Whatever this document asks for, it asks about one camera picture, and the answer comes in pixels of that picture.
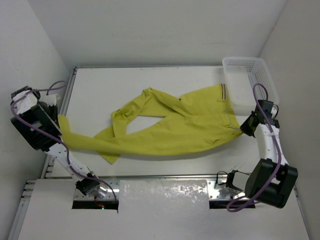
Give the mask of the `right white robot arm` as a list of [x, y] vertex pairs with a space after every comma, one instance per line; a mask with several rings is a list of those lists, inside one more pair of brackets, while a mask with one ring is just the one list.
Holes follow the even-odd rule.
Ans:
[[231, 200], [226, 206], [228, 212], [239, 212], [258, 202], [282, 209], [294, 188], [298, 170], [284, 157], [279, 123], [269, 116], [252, 111], [240, 126], [243, 133], [255, 137], [260, 160], [246, 181], [244, 196]]

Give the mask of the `yellow-green trousers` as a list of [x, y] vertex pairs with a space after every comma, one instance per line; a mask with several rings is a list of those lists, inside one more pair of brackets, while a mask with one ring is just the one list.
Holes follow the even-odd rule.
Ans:
[[97, 152], [113, 164], [122, 155], [178, 156], [199, 153], [235, 140], [240, 125], [224, 84], [180, 97], [154, 88], [111, 114], [112, 124], [93, 137], [71, 131], [58, 116], [62, 140], [73, 150]]

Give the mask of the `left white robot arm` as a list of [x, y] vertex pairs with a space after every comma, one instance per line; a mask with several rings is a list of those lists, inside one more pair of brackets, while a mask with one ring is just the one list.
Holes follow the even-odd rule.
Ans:
[[54, 158], [71, 175], [85, 196], [98, 196], [101, 183], [93, 172], [80, 163], [62, 140], [58, 123], [57, 94], [41, 94], [40, 90], [25, 86], [11, 94], [10, 119], [13, 126], [35, 150]]

